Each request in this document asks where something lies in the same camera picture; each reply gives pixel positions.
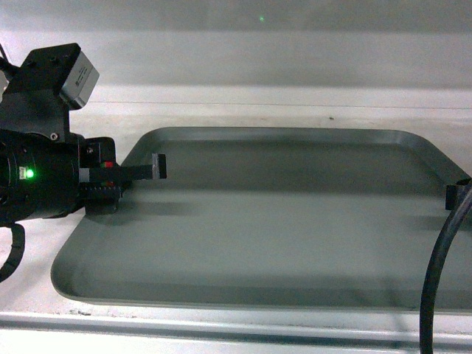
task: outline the gray tray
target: gray tray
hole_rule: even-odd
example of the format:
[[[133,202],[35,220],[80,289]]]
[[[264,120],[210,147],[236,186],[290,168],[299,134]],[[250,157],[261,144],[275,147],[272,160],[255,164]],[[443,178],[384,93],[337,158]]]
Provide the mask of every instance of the gray tray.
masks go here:
[[[167,154],[168,180],[133,184],[114,215],[84,217],[52,266],[71,299],[197,307],[416,310],[448,212],[468,176],[400,131],[165,128],[125,165]],[[437,306],[472,309],[471,223]]]

